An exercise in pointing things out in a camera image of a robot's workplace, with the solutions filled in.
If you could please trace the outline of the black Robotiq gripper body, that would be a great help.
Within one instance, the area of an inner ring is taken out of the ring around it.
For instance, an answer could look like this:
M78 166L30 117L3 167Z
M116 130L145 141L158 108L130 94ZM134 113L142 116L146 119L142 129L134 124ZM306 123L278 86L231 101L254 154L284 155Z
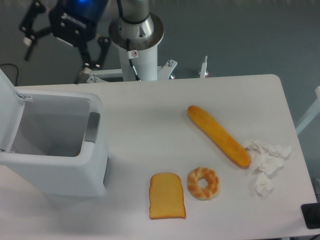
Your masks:
M107 0L59 0L49 11L51 32L78 47L95 38Z

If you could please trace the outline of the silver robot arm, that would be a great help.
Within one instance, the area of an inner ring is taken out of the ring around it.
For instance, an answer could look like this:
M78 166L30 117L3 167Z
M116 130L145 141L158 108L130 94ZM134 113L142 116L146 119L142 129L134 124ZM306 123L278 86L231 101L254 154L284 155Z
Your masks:
M78 49L80 76L101 69L110 46L115 45L124 81L158 78L158 45L164 26L150 11L148 0L58 0L52 8L33 0L19 29L28 46L25 61L37 40L53 35Z

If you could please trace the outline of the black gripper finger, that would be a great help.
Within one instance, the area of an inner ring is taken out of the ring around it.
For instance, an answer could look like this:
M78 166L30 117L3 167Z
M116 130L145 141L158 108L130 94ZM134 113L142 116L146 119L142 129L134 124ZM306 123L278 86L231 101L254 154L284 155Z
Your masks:
M28 47L23 58L25 61L30 59L33 48L37 44L38 39L49 35L52 31L51 26L47 26L39 30L35 30L33 28L38 15L47 14L48 12L49 8L42 0L33 0L19 25L19 30L24 33L23 42Z
M97 44L100 47L100 52L98 58L93 60L90 56L87 42L83 39L82 36L76 36L75 40L77 43L77 48L80 53L82 60L82 67L80 68L79 73L75 77L74 84L79 84L82 82L83 75L85 74L85 69L89 69L89 72L93 69L100 70L105 62L107 57L111 42L108 37L105 36L95 36L94 38Z

